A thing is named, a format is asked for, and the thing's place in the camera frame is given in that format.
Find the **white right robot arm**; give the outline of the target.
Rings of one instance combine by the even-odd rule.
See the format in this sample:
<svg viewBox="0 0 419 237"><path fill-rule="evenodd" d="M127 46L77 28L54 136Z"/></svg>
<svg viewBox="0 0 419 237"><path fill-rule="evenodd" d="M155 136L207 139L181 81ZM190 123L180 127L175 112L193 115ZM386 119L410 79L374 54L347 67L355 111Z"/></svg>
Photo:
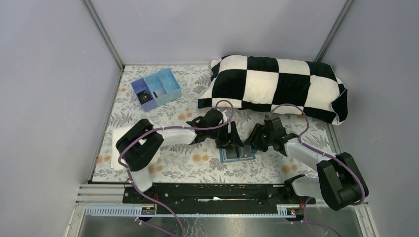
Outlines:
<svg viewBox="0 0 419 237"><path fill-rule="evenodd" d="M280 118L268 117L264 124L256 124L244 144L262 152L272 147L317 172L316 178L298 175L284 182L294 196L321 199L338 211L363 203L369 195L368 186L351 154L327 153L303 142L295 133L286 132Z"/></svg>

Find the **black VIP credit card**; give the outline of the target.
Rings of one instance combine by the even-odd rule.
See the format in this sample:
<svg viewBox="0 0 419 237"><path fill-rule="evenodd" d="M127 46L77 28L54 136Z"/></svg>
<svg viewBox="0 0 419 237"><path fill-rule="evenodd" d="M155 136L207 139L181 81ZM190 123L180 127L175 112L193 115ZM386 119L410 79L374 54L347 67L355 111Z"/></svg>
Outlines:
<svg viewBox="0 0 419 237"><path fill-rule="evenodd" d="M136 96L137 96L141 105L146 104L146 103L153 100L152 96L150 95L150 93L147 90L143 90L143 91L137 93Z"/></svg>

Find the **blue card holder wallet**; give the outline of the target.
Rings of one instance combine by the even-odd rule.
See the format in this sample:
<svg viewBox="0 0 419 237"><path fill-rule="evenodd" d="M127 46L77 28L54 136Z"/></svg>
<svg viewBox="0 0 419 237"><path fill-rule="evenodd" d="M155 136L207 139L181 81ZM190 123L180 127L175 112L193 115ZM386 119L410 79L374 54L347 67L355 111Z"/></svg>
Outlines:
<svg viewBox="0 0 419 237"><path fill-rule="evenodd" d="M239 162L256 159L255 154L257 150L252 149L251 146L234 147L231 149L220 149L220 161Z"/></svg>

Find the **black and white checkered pillow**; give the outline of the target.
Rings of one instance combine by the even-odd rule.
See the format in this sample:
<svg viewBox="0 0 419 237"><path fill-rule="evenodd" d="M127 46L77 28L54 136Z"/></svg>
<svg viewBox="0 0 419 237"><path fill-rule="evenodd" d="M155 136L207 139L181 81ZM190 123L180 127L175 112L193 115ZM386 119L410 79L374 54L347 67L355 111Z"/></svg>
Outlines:
<svg viewBox="0 0 419 237"><path fill-rule="evenodd" d="M323 62L227 55L210 62L199 109L228 106L277 114L305 113L333 125L348 116L347 88Z"/></svg>

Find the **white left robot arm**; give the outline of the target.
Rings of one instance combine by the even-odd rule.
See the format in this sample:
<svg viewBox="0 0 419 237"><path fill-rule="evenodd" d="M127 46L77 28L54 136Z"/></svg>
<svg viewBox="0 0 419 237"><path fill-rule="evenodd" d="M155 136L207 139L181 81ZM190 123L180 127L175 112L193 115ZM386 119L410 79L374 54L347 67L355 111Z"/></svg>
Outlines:
<svg viewBox="0 0 419 237"><path fill-rule="evenodd" d="M153 185L148 166L162 146L194 145L206 139L213 139L218 149L228 150L244 145L235 122L226 119L225 114L216 109L185 125L157 127L144 118L132 127L116 130L114 135L113 156L127 170L133 186L140 192Z"/></svg>

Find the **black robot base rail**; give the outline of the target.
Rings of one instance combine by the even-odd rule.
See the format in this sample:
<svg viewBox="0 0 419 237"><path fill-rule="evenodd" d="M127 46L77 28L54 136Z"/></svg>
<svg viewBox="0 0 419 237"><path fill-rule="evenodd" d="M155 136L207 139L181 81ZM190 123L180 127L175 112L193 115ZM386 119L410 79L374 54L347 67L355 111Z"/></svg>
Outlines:
<svg viewBox="0 0 419 237"><path fill-rule="evenodd" d="M179 205L196 205L198 203L245 203L251 205L282 205L300 207L307 197L299 197L289 185L272 184L175 184L155 183L139 194L134 187L124 188L124 204L149 204L160 201L170 209Z"/></svg>

